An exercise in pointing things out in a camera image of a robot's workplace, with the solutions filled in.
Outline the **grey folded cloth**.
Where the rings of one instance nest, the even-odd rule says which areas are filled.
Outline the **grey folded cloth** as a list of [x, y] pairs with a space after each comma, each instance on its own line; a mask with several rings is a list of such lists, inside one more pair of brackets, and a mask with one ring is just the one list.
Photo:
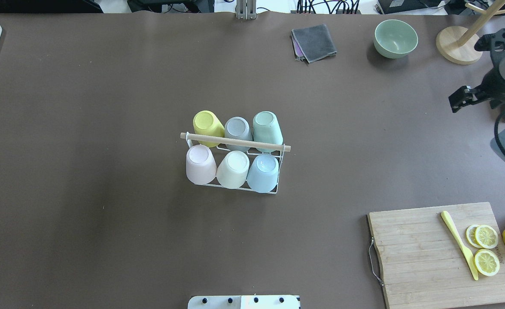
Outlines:
[[291, 30], [295, 58], [311, 64], [337, 54], [326, 24]]

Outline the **cream white cup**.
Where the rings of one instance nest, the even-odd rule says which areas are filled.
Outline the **cream white cup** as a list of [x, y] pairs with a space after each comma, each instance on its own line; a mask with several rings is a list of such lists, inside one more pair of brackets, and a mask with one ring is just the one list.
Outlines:
[[216, 178], [224, 188], [240, 188], [247, 178], [250, 161], [241, 151], [231, 151], [218, 166]]

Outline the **mint green bowl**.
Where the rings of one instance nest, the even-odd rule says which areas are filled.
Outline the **mint green bowl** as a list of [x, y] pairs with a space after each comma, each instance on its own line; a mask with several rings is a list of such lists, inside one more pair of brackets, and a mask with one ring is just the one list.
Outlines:
[[390, 19], [374, 30], [374, 47], [382, 56], [398, 59], [410, 54], [418, 45], [416, 30], [405, 21]]

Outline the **wooden cutting board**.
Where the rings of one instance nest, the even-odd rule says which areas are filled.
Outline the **wooden cutting board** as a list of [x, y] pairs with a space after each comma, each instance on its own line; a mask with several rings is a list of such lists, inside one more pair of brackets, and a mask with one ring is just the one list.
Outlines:
[[488, 202], [371, 212], [368, 225], [388, 309], [451, 309], [505, 303], [505, 245], [493, 251], [495, 276], [474, 280], [441, 213], [449, 212], [465, 245], [466, 229], [499, 230]]

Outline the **yellow plastic knife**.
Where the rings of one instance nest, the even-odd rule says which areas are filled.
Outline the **yellow plastic knife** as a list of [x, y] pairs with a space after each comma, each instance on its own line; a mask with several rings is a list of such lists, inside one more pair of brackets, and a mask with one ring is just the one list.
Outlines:
[[464, 256], [464, 259], [467, 262], [467, 266], [470, 269], [471, 276], [473, 277], [474, 280], [479, 280], [479, 271], [475, 266], [474, 254], [472, 253], [470, 248], [468, 248], [464, 244], [450, 213], [446, 210], [443, 210], [441, 212], [441, 218], [443, 219], [443, 222], [445, 223], [445, 225], [449, 229], [451, 235], [453, 236], [453, 238], [457, 242], [457, 245], [459, 246], [459, 249]]

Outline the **pink cup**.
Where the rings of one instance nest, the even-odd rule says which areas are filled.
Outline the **pink cup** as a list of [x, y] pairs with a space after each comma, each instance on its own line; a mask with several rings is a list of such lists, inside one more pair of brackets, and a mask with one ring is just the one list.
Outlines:
[[209, 184], [216, 177], [217, 165], [209, 147], [195, 145], [186, 153], [186, 176], [197, 185]]

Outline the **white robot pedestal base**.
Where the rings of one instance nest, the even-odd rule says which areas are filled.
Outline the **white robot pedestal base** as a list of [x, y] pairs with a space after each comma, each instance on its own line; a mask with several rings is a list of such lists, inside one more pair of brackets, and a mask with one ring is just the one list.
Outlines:
[[217, 295], [191, 297], [188, 309], [300, 309], [296, 295]]

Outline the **grey cup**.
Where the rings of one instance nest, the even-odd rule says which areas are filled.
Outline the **grey cup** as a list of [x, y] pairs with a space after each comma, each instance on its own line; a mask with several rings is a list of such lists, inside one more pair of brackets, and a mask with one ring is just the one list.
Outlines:
[[248, 121], [242, 117], [232, 117], [225, 124], [225, 138], [253, 141]]

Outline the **light blue cup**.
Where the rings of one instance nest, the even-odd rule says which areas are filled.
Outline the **light blue cup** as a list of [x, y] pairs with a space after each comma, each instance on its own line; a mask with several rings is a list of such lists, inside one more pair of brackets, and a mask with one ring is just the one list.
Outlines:
[[271, 154], [260, 154], [253, 160], [247, 174], [247, 184], [251, 190], [260, 193], [272, 191], [277, 184], [279, 162]]

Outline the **lemon slice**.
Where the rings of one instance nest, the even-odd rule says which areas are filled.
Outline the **lemon slice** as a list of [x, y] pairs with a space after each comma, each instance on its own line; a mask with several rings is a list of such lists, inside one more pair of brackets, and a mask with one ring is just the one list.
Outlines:
[[482, 248], [482, 246], [478, 244], [478, 241], [475, 238], [475, 232], [478, 227], [478, 224], [472, 224], [465, 230], [466, 240], [471, 246], [474, 246], [474, 248]]
[[499, 237], [490, 225], [479, 225], [474, 232], [474, 238], [481, 248], [493, 249], [498, 246]]
[[478, 272], [484, 276], [495, 276], [500, 270], [500, 261], [497, 255], [485, 248], [476, 252], [474, 264]]

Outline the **yellow cup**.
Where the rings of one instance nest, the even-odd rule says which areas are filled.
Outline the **yellow cup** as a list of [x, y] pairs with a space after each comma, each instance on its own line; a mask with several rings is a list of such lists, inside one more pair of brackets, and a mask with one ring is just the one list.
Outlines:
[[219, 118], [211, 111], [199, 111], [195, 114], [192, 125], [195, 134], [225, 137], [225, 128]]

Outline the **mint green cup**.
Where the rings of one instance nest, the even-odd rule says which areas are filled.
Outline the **mint green cup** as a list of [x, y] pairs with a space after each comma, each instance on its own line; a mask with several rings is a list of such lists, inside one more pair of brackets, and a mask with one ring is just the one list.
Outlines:
[[254, 142], [284, 144], [276, 114], [271, 111], [262, 111], [255, 115], [252, 124]]

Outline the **wooden mug tree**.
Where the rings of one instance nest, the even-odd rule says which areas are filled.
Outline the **wooden mug tree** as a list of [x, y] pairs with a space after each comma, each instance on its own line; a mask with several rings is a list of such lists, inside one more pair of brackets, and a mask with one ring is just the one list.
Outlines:
[[467, 29], [462, 26], [449, 26], [439, 32], [436, 37], [436, 47], [447, 60], [460, 65], [473, 64], [481, 58], [482, 51], [495, 49], [492, 39], [494, 35], [488, 34], [478, 37], [477, 33], [492, 16], [505, 14], [505, 0], [495, 0], [487, 9], [478, 8], [472, 4], [465, 4], [480, 14], [474, 25]]

